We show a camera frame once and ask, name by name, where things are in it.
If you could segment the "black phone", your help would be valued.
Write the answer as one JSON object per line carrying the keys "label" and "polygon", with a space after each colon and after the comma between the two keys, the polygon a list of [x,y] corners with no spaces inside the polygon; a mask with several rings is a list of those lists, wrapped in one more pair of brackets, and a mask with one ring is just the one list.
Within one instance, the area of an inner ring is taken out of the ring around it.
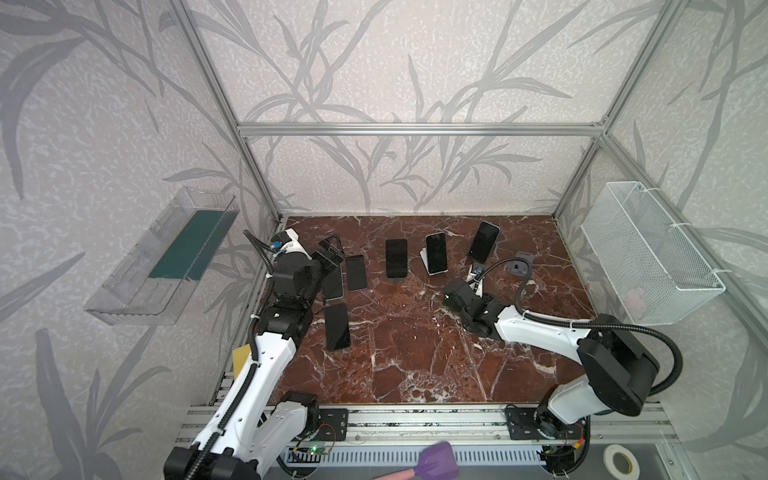
{"label": "black phone", "polygon": [[326,348],[328,351],[346,349],[351,345],[348,308],[345,303],[329,305],[324,310]]}
{"label": "black phone", "polygon": [[487,221],[482,221],[471,243],[468,257],[473,261],[484,264],[498,239],[500,229]]}
{"label": "black phone", "polygon": [[350,292],[368,288],[366,260],[363,255],[346,258],[347,288]]}
{"label": "black phone", "polygon": [[402,279],[408,275],[408,241],[406,239],[387,239],[385,241],[386,277]]}
{"label": "black phone", "polygon": [[326,301],[341,299],[344,296],[342,268],[336,267],[323,280],[322,294]]}
{"label": "black phone", "polygon": [[448,270],[446,234],[444,232],[428,235],[426,244],[426,269],[430,275],[437,275]]}

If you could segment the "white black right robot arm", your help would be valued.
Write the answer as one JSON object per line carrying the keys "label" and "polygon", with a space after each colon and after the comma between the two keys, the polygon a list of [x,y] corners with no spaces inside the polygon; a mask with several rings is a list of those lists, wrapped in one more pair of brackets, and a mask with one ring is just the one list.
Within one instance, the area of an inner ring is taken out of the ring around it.
{"label": "white black right robot arm", "polygon": [[635,417],[642,412],[659,363],[632,332],[619,329],[608,315],[599,318],[608,322],[609,329],[597,329],[594,321],[567,321],[563,327],[554,326],[551,318],[537,322],[514,306],[480,296],[461,279],[444,287],[443,303],[480,338],[537,347],[583,368],[580,377],[550,388],[536,409],[515,414],[513,424],[558,438],[593,414],[612,411]]}

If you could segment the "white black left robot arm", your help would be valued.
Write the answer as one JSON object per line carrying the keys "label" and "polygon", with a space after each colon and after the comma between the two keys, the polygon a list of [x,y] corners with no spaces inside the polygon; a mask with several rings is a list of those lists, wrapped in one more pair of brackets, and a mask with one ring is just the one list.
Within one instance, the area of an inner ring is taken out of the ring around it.
{"label": "white black left robot arm", "polygon": [[271,414],[265,409],[309,330],[324,280],[345,258],[341,240],[333,234],[308,252],[292,229],[269,242],[244,234],[266,265],[269,301],[251,316],[242,371],[192,444],[171,451],[166,479],[260,479],[292,440],[319,427],[314,394],[289,392]]}

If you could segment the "white phone stand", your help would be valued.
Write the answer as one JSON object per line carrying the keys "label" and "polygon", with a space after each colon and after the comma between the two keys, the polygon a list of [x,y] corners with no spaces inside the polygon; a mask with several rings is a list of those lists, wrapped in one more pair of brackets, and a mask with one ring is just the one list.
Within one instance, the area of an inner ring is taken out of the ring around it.
{"label": "white phone stand", "polygon": [[428,258],[428,252],[427,252],[427,248],[426,248],[426,247],[423,247],[423,248],[420,250],[420,252],[419,252],[419,255],[420,255],[420,258],[421,258],[421,260],[422,260],[422,263],[423,263],[423,265],[424,265],[424,269],[425,269],[425,271],[427,272],[427,274],[428,274],[429,276],[434,276],[434,275],[444,274],[444,273],[447,273],[447,272],[448,272],[448,269],[447,269],[447,268],[445,268],[445,269],[443,269],[443,270],[441,270],[441,271],[432,271],[432,270],[430,269],[430,267],[429,267],[429,258]]}

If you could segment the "purple grey phone stand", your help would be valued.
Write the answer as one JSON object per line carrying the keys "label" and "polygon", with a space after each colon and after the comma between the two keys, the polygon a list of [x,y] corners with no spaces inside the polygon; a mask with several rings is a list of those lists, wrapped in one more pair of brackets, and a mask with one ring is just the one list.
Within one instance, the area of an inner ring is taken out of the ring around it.
{"label": "purple grey phone stand", "polygon": [[508,262],[505,269],[514,276],[525,277],[533,266],[535,255],[529,252],[518,251],[515,260]]}

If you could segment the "yellow sponge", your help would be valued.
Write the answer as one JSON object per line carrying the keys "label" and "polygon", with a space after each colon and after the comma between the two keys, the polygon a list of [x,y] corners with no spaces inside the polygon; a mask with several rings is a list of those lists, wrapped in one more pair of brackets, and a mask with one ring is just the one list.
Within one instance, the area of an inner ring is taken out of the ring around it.
{"label": "yellow sponge", "polygon": [[246,366],[251,355],[249,345],[243,345],[232,351],[233,377],[237,378]]}

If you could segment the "purple pink spatula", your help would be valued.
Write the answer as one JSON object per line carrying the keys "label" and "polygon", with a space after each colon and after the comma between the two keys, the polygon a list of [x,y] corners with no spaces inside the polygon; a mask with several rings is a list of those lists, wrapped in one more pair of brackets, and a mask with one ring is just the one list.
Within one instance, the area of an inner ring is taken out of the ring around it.
{"label": "purple pink spatula", "polygon": [[440,442],[421,452],[415,467],[377,477],[377,480],[454,480],[458,477],[459,466],[452,445]]}

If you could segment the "white tape roll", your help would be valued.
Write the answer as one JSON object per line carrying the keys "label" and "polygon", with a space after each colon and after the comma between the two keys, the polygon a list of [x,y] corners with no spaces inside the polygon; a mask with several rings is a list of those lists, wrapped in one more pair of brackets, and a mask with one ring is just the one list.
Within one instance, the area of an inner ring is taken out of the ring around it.
{"label": "white tape roll", "polygon": [[603,450],[603,464],[612,479],[638,480],[640,478],[640,467],[636,456],[622,445],[608,445]]}

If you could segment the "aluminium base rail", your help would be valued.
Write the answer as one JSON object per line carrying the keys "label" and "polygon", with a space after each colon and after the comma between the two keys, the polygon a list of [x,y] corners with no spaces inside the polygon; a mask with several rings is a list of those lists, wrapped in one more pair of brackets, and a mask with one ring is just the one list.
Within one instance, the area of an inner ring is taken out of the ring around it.
{"label": "aluminium base rail", "polygon": [[[220,405],[193,407],[177,438],[190,446]],[[512,423],[534,410],[513,404],[342,404],[319,406],[318,429],[292,440],[266,479],[363,479],[414,467],[421,452],[449,442],[463,479],[612,479],[603,450],[637,458],[639,479],[691,479],[693,467],[664,409],[637,417],[597,415],[545,438]]]}

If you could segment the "clear plastic wall bin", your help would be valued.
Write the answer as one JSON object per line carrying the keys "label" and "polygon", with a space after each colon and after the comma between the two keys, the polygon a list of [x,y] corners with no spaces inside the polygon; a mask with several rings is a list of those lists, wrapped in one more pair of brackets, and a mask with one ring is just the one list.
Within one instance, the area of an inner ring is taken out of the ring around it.
{"label": "clear plastic wall bin", "polygon": [[111,326],[175,324],[239,213],[233,194],[181,188],[85,311]]}

